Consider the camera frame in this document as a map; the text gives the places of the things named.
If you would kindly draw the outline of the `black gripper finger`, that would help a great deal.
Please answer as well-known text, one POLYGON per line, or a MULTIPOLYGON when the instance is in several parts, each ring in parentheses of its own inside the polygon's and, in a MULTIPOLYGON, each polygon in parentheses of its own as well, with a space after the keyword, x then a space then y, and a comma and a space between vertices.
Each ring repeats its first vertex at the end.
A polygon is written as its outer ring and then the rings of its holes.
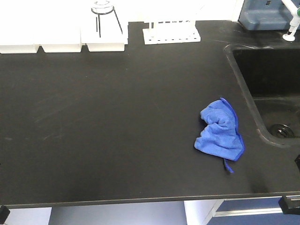
POLYGON ((7 206, 2 205, 0 207, 0 223, 5 223, 9 214, 10 214, 9 208, 7 206))
POLYGON ((300 214, 300 197, 299 196, 282 196, 278 204, 284 214, 300 214))

